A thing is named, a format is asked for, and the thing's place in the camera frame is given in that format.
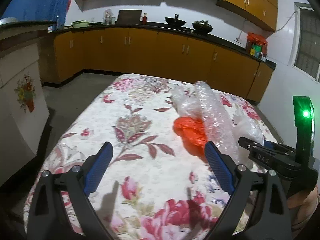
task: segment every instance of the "red plastic bag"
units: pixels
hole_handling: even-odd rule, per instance
[[[252,43],[256,43],[257,45],[267,45],[268,42],[266,41],[266,39],[258,34],[254,34],[254,33],[248,33],[247,39],[252,42]]]
[[[183,145],[190,154],[204,156],[207,137],[201,119],[190,116],[179,117],[173,122],[173,130],[182,137]]]

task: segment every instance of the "window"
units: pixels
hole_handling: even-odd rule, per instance
[[[294,66],[320,82],[320,19],[312,8],[297,7],[297,9],[299,43]]]

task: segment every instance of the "white wall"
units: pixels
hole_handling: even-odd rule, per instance
[[[241,44],[236,42],[244,18],[216,6],[215,0],[72,0],[65,25],[77,20],[102,21],[104,11],[108,8],[115,17],[122,9],[141,9],[148,14],[148,21],[159,23],[166,23],[164,18],[174,17],[176,13],[181,20],[187,22],[184,26],[188,28],[192,28],[194,21],[208,20],[213,27],[210,34],[242,47],[245,47],[248,32],[263,34],[259,27],[246,21],[240,37]]]
[[[294,2],[308,3],[307,0],[278,0],[277,29],[280,29],[294,12]],[[285,28],[267,38],[267,58],[276,62],[277,66],[258,107],[276,128],[284,143],[295,147],[297,136],[292,96],[309,96],[315,110],[314,155],[320,159],[320,83],[292,66],[290,55],[293,49],[294,32],[295,17],[293,16]]]

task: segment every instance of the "red bottle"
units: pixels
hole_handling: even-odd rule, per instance
[[[148,17],[147,17],[147,14],[145,13],[144,16],[142,17],[142,24],[143,25],[147,24],[147,19],[148,19]]]

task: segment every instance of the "window frame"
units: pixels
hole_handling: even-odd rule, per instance
[[[311,11],[313,11],[313,9],[310,6],[310,4],[307,4],[307,3],[294,3],[294,7],[295,7],[294,11],[297,12],[297,13],[295,14],[295,30],[294,30],[294,38],[293,38],[293,50],[292,50],[292,55],[291,55],[291,65],[292,65],[293,68],[295,68],[299,72],[305,74],[307,77],[312,79],[314,82],[318,83],[318,82],[320,82],[320,80],[319,80],[320,63],[319,63],[319,66],[318,66],[318,72],[317,72],[316,78],[314,78],[313,76],[309,75],[304,70],[302,70],[302,69],[298,68],[297,66],[295,66],[295,63],[296,63],[297,57],[298,57],[298,51],[299,51],[299,47],[300,47],[300,37],[301,37],[301,14],[300,14],[300,9],[306,9],[306,10],[311,10]]]

